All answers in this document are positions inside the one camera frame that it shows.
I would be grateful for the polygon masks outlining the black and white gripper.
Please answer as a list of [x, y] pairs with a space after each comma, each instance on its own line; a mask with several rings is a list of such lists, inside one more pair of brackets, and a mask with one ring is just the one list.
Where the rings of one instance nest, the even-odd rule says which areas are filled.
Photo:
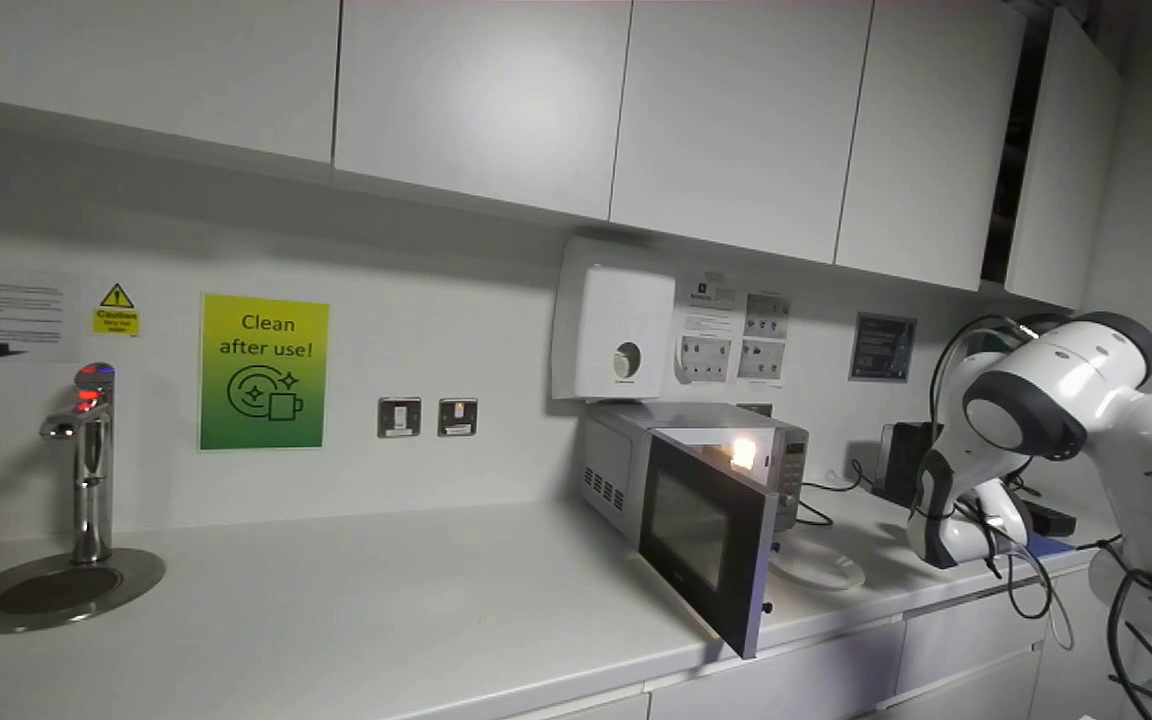
[[1000, 476], [959, 494], [949, 472], [922, 472], [922, 500], [909, 515], [909, 546], [932, 570], [992, 559], [1030, 546], [1030, 521]]

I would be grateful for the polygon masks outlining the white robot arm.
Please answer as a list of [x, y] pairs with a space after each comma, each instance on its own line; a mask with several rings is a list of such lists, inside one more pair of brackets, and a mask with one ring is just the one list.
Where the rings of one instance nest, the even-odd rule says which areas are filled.
[[1088, 311], [1006, 352], [965, 352], [949, 374], [941, 436], [922, 463], [909, 541], [932, 570], [990, 559], [1030, 541], [1006, 479], [1030, 462], [1088, 458], [1152, 575], [1152, 333]]

